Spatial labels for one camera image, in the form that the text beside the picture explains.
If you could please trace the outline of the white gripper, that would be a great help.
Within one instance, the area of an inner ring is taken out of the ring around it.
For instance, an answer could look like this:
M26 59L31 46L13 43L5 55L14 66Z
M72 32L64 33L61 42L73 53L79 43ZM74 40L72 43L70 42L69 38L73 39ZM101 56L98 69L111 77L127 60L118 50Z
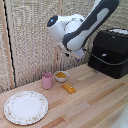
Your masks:
M73 56L77 61L84 56L84 51L77 45L68 44L67 46L62 46L62 51L67 57Z

